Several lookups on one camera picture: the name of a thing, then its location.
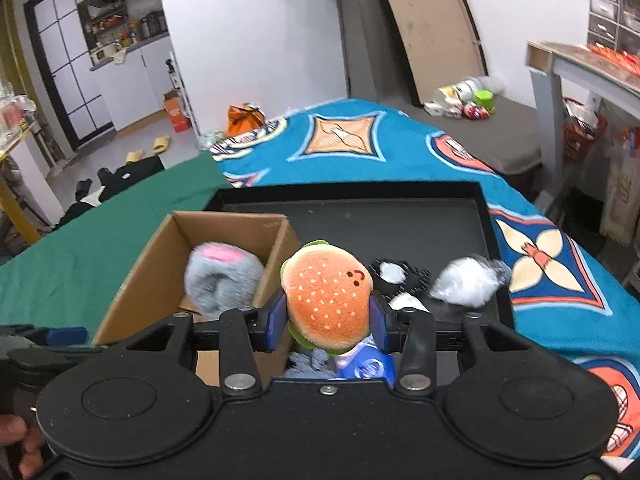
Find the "wooden baseboard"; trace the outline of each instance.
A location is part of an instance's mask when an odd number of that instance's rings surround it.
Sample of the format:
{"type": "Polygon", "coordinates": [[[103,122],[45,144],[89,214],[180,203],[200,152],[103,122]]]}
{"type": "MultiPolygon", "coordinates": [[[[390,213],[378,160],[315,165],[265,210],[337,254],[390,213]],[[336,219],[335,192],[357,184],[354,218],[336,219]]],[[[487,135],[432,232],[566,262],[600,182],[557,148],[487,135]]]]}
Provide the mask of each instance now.
{"type": "Polygon", "coordinates": [[[127,137],[131,134],[134,134],[137,131],[141,130],[142,128],[145,128],[150,124],[160,121],[165,117],[166,117],[166,112],[164,110],[158,110],[157,112],[151,115],[148,115],[146,117],[143,117],[139,121],[136,121],[135,123],[130,124],[129,126],[126,126],[121,130],[118,130],[118,132],[116,133],[116,139],[121,139],[122,137],[127,137]]]}

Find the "human hand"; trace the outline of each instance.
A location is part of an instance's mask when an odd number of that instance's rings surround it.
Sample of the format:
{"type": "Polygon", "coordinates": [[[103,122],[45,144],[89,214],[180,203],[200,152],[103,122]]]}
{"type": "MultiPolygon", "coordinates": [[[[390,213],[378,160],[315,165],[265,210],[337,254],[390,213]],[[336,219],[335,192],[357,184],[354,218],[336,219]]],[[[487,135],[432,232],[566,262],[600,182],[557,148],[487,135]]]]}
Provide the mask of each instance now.
{"type": "Polygon", "coordinates": [[[18,442],[24,451],[18,468],[20,474],[27,478],[42,467],[40,446],[44,444],[44,436],[36,422],[27,426],[19,416],[0,415],[0,446],[18,442]]]}

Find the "red basket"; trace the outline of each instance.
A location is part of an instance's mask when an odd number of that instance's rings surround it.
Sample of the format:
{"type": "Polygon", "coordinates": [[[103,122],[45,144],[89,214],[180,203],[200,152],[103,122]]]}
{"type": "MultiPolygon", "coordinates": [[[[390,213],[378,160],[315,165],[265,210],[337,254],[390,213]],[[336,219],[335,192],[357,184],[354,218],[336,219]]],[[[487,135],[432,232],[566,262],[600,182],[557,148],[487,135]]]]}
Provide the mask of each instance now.
{"type": "MultiPolygon", "coordinates": [[[[564,100],[579,105],[582,104],[580,101],[569,97],[565,97],[564,100]]],[[[596,114],[596,117],[598,118],[598,129],[593,139],[585,137],[580,126],[573,121],[568,120],[564,122],[564,160],[582,162],[587,156],[587,153],[589,153],[589,150],[598,142],[598,139],[607,127],[607,120],[600,114],[596,114]]]]}

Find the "blue package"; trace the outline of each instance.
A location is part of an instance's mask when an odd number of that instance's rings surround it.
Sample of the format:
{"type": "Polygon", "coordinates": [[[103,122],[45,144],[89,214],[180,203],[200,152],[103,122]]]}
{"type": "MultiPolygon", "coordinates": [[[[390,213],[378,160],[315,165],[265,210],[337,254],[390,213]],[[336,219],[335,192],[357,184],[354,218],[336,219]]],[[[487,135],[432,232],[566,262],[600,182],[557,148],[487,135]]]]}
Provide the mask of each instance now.
{"type": "Polygon", "coordinates": [[[372,336],[336,356],[335,367],[341,379],[385,379],[389,386],[396,380],[393,358],[378,350],[372,336]]]}

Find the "gray plush toy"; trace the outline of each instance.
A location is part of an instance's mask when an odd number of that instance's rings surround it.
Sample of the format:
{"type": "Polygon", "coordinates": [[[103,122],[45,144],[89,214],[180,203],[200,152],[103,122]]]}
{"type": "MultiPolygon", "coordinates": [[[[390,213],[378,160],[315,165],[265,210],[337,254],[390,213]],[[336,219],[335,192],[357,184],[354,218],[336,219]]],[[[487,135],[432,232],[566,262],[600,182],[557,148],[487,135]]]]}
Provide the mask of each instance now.
{"type": "Polygon", "coordinates": [[[251,305],[264,267],[254,254],[216,242],[197,246],[184,273],[184,291],[206,320],[251,305]]]}

